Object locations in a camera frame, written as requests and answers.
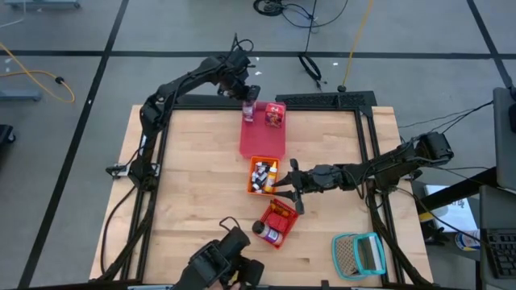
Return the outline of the red slotted plastic basket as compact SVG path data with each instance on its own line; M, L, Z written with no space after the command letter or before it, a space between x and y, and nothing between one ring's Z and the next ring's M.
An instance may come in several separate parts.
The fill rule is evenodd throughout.
M266 223L266 219L267 219L267 216L270 214L270 213L273 213L273 211L271 210L270 208L270 204L274 202L274 203L277 203L278 205L281 205L283 206L284 208L286 208L289 212L290 212L290 215L287 217L289 219L289 226L288 226L288 229L287 231L282 234L283 235L283 241L281 242L281 244L279 246L275 246L273 244L269 244L272 245L273 247L275 247L276 249L281 249L283 243L285 242L286 238L288 237L290 231L293 229L293 226L295 225L298 217L299 217L299 214L295 211L295 209L293 209L292 207L290 207L289 205L287 205L286 203L284 203L283 201L280 201L278 199L272 199L269 203L269 206L268 208L265 210L265 212L263 213L263 215L261 216L260 218L260 221L264 222L265 224Z

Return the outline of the grey cart foot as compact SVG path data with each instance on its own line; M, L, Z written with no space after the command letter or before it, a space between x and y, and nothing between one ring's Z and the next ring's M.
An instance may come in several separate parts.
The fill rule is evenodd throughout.
M37 90L0 89L0 101L34 101L39 102L41 92Z

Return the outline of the pink plastic bin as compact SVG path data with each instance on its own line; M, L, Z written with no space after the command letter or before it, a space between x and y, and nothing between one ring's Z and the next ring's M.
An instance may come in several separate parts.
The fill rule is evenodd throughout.
M273 157L282 159L286 151L286 112L281 128L267 126L264 111L270 102L257 101L254 122L245 122L242 117L239 152L243 157Z

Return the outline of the black perforated plate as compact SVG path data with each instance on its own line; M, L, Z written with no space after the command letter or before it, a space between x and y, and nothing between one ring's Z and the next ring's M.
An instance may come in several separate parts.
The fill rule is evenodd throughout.
M340 109L377 106L373 91L278 94L275 101L298 108Z

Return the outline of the teal rectangular container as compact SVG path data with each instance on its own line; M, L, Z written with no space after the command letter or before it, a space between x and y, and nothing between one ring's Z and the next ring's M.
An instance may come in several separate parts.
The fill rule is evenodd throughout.
M359 234L353 238L356 269L360 276L386 273L385 252L377 233Z

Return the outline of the teal mesh strainer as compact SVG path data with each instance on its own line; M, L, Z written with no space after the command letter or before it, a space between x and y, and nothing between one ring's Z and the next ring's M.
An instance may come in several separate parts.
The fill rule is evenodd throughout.
M354 246L357 234L338 234L331 240L331 255L335 270L340 279L362 280L356 262L358 251Z

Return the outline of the yellow squeeze bottle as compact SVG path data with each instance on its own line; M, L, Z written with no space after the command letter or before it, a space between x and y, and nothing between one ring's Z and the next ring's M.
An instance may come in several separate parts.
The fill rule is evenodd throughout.
M267 179L264 183L264 191L267 193L271 193L273 191L273 185L276 182L277 178L277 162L274 162L270 167L267 175Z

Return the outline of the black handheld device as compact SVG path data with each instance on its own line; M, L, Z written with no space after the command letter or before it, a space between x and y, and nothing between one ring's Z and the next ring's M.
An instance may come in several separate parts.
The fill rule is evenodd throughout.
M242 250L251 244L234 217L225 217L219 225L227 231L221 239L208 242L194 253L172 290L207 290L219 283L230 290L234 282L238 290L256 290L264 272L264 264L244 257Z

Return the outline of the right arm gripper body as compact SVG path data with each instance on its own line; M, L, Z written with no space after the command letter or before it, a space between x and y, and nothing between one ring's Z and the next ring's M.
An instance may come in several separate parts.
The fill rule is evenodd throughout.
M296 159L291 159L289 162L292 168L289 174L294 188L293 201L299 214L305 213L302 194L323 193L327 190L347 187L347 178L343 170L337 166L322 164L316 165L309 171L301 171Z

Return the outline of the black clamp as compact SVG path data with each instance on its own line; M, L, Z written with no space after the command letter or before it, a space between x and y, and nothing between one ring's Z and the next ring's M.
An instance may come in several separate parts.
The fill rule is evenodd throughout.
M437 228L434 222L425 222L422 224L422 234L426 245L444 246L450 239L444 234L444 228Z

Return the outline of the red fruit loops cereal box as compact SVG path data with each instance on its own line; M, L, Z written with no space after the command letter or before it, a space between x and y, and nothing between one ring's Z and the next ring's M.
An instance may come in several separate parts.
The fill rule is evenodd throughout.
M264 122L267 126L281 128L284 122L286 105L283 103L268 103L264 111Z

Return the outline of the black metal rig frame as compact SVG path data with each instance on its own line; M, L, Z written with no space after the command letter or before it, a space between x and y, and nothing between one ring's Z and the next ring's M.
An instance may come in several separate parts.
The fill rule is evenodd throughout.
M250 160L239 153L241 109L176 110L172 116L163 169L156 195L143 282L178 280L190 256L226 231L218 225L227 216L237 219L251 239L243 255L265 265L261 283L274 286L380 286L379 277L341 280L332 263L331 239L346 232L372 230L368 208L356 192L326 191L303 197L306 213L294 225L281 249L251 232L252 223L269 205L269 197L247 193ZM288 111L286 154L307 170L316 164L359 163L360 145L355 118L347 111ZM136 198L144 217L150 193L133 192L114 212L106 234L106 268L128 239ZM427 251L414 201L404 192L392 193L397 242L423 277L432 281Z

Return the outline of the orange yellow snack packet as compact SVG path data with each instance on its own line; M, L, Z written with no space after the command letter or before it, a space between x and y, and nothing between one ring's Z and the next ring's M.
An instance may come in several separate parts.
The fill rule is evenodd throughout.
M278 205L277 203L272 202L270 204L270 208L275 214L280 215L282 217L287 218L290 215L290 212L286 208L284 208L281 205Z

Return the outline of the grey cart base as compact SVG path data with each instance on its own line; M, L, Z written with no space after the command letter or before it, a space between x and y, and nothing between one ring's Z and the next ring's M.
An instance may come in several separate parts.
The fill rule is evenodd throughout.
M63 7L73 7L76 9L81 8L80 0L0 0L5 5L10 6L11 8L44 8L44 7L53 7L53 8L63 8Z

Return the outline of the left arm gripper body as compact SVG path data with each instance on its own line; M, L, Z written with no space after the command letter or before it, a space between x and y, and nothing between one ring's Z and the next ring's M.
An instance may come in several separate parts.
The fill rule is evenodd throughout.
M227 97L246 97L249 87L245 81L248 78L248 59L244 50L234 50L223 62L219 94Z

